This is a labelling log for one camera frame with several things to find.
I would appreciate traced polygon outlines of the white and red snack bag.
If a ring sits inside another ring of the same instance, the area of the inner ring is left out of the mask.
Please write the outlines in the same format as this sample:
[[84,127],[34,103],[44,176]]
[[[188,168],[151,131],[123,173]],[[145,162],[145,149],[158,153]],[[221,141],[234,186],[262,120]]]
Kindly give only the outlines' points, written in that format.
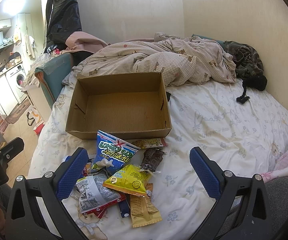
[[80,193],[79,207],[83,215],[101,213],[108,207],[126,200],[124,193],[118,193],[103,185],[108,176],[105,172],[80,178],[76,187]]

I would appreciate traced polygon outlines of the blue Lonely God snack bag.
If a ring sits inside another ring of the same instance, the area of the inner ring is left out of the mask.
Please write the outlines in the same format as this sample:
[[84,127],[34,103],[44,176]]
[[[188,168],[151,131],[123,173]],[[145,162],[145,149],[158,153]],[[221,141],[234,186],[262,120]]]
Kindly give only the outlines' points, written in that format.
[[123,168],[138,151],[139,147],[130,142],[98,130],[97,154],[92,162],[92,170],[105,169],[109,175],[113,175]]

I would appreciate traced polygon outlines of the tan yellow snack packet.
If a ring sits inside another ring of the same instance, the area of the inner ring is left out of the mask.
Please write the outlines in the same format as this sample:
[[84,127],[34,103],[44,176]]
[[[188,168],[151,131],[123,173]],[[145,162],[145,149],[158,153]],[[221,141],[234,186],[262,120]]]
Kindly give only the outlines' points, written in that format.
[[160,211],[151,201],[153,188],[153,183],[148,183],[146,185],[147,195],[145,197],[130,196],[130,213],[133,228],[139,228],[162,221]]

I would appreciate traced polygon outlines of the yellow triangular snack bag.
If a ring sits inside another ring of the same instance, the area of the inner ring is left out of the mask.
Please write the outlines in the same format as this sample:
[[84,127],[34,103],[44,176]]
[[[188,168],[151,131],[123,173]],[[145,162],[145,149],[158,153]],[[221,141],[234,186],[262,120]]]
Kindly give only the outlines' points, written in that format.
[[126,165],[103,182],[103,186],[134,196],[144,197],[151,174],[135,165]]

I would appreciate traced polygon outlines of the white floral bed sheet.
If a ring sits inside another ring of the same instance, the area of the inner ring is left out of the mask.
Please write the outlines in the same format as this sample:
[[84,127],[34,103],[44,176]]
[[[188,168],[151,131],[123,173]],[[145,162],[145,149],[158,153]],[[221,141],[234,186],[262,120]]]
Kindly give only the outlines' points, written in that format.
[[[66,132],[66,121],[74,89],[65,87],[39,136],[28,173],[38,178],[54,171],[64,157],[77,148],[96,154],[96,139],[82,140]],[[249,177],[274,169],[288,150],[288,111],[269,93],[250,89],[244,105],[235,101],[243,88],[240,82],[202,85],[187,83],[169,87],[168,102],[172,129],[164,137],[167,146],[151,178],[152,202],[162,221],[133,228],[122,218],[118,206],[108,208],[103,218],[82,216],[78,198],[64,200],[72,218],[90,239],[187,239],[213,205],[194,172],[189,153],[200,147],[224,170]]]

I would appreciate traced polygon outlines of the white washing machine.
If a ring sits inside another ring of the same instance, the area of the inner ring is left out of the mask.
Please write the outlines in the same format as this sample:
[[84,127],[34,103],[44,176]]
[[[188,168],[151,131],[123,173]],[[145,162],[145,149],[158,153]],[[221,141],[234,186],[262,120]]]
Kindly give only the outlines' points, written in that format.
[[10,68],[6,72],[5,77],[15,96],[15,99],[17,100],[17,103],[21,104],[27,97],[22,91],[22,84],[26,79],[26,74],[24,68],[22,67],[22,64],[18,64]]

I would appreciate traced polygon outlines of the dark brown snack packet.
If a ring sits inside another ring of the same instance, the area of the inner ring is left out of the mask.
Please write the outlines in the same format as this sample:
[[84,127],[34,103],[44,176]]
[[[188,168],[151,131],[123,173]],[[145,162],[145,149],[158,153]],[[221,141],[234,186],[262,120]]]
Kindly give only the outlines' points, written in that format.
[[156,172],[159,164],[163,160],[164,152],[160,148],[149,148],[143,154],[140,165],[142,171]]

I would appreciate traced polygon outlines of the yellow cartoon snack packet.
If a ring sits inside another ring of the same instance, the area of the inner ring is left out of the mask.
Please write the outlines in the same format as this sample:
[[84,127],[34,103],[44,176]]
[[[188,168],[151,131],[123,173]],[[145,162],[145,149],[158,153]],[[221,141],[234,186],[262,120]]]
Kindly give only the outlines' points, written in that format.
[[167,143],[163,138],[138,139],[133,141],[132,144],[140,149],[160,148],[167,146]]

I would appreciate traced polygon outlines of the brown cardboard box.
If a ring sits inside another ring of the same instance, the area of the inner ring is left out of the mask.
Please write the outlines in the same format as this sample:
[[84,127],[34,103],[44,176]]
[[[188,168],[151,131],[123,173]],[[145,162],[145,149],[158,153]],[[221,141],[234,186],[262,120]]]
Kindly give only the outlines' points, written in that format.
[[120,139],[164,138],[172,129],[162,74],[125,73],[77,79],[66,132],[82,140],[104,131]]

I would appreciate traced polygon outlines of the black cloth under duvet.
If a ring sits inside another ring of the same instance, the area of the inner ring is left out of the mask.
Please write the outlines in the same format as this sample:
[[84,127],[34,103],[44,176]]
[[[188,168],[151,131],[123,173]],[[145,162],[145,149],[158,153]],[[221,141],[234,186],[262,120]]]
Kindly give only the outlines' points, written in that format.
[[171,98],[171,93],[166,92],[166,96],[167,96],[167,101],[169,102],[170,98]]

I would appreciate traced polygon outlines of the dark camouflage garment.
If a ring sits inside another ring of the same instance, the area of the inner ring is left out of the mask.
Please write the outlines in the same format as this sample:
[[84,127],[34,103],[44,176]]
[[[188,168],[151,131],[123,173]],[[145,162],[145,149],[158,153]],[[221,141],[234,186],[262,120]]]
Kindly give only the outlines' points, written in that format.
[[247,96],[247,88],[254,88],[261,92],[266,89],[268,81],[264,75],[263,63],[258,52],[247,44],[225,41],[224,51],[233,56],[236,75],[242,79],[243,94],[236,101],[243,105],[250,99]]

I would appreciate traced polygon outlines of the pink blanket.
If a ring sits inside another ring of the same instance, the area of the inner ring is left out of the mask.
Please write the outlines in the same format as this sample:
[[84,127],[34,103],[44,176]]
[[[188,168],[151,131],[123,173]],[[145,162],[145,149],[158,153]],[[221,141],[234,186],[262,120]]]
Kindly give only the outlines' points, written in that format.
[[83,31],[75,31],[66,40],[66,49],[60,51],[60,54],[64,53],[76,53],[79,51],[88,51],[89,53],[96,53],[101,49],[109,46],[105,41],[91,34]]

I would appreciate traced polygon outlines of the checkered beige duvet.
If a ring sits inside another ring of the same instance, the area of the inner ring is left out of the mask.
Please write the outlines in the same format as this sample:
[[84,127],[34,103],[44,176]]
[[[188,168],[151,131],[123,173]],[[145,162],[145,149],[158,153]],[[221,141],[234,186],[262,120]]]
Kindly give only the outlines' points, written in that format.
[[62,84],[74,87],[79,76],[146,72],[161,73],[166,86],[187,82],[201,85],[210,79],[221,83],[237,81],[232,55],[216,41],[193,36],[109,45],[74,66]]

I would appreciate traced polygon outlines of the black plastic bag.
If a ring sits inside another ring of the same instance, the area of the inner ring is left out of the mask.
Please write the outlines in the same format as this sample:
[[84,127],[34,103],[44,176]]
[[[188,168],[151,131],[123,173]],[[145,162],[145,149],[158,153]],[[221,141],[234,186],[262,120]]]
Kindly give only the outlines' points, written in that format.
[[68,37],[75,31],[82,31],[78,1],[47,0],[46,23],[45,52],[55,48],[64,50]]

